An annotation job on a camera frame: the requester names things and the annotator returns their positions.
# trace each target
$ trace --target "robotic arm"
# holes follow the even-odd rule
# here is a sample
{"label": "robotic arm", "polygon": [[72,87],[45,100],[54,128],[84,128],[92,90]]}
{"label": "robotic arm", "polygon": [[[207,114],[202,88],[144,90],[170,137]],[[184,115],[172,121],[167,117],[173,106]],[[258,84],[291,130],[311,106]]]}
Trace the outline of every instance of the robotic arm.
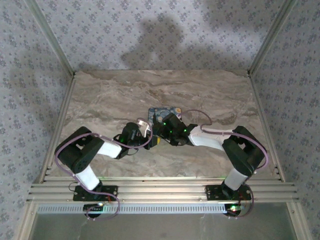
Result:
{"label": "robotic arm", "polygon": [[[214,131],[215,134],[209,134],[209,130]],[[225,151],[233,165],[233,169],[219,187],[219,191],[226,199],[232,199],[241,185],[254,174],[264,158],[264,153],[261,149],[246,139],[233,135],[217,134],[222,133],[222,131],[201,128],[196,124],[186,126],[173,113],[163,118],[162,122],[158,122],[156,117],[153,116],[152,132],[153,135],[151,136],[149,125],[142,120],[139,120],[138,123],[128,122],[122,133],[116,135],[112,141],[104,141],[99,136],[88,135],[67,145],[60,152],[58,158],[71,169],[87,189],[99,192],[99,187],[102,183],[94,174],[90,167],[90,162],[96,154],[106,155],[114,159],[123,158],[128,155],[129,148],[121,146],[121,144],[140,148],[139,146],[145,144],[151,137],[149,143],[144,146],[147,150],[157,145],[160,138],[166,140],[172,146],[190,145],[215,148]],[[238,126],[228,132],[244,135],[258,142],[243,126]],[[91,133],[88,128],[80,127],[63,141],[55,152],[70,140],[88,133]]]}

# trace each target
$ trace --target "marble surface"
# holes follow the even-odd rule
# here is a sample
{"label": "marble surface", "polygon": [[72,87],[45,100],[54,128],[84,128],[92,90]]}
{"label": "marble surface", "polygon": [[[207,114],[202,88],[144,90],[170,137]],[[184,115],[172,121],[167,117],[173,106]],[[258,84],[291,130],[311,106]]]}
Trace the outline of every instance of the marble surface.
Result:
{"label": "marble surface", "polygon": [[[86,126],[108,137],[121,133],[127,122],[148,117],[151,107],[200,109],[213,120],[214,129],[245,126],[267,147],[249,79],[224,70],[113,70],[77,72],[60,140]],[[200,113],[182,120],[201,124]],[[227,155],[204,146],[171,146],[164,140],[151,150],[113,159],[96,155],[91,167],[104,177],[224,177],[232,168]],[[274,166],[259,171],[273,176]],[[55,164],[51,176],[64,176]]]}

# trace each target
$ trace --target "floral wallpaper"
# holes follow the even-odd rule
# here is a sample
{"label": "floral wallpaper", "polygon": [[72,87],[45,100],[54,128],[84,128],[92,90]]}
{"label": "floral wallpaper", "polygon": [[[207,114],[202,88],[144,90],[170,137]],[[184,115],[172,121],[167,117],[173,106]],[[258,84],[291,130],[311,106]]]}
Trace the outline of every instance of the floral wallpaper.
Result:
{"label": "floral wallpaper", "polygon": [[283,0],[37,2],[74,70],[243,70]]}
{"label": "floral wallpaper", "polygon": [[320,239],[320,3],[299,0],[253,76],[285,176]]}
{"label": "floral wallpaper", "polygon": [[13,238],[69,77],[24,1],[0,1],[0,239]]}

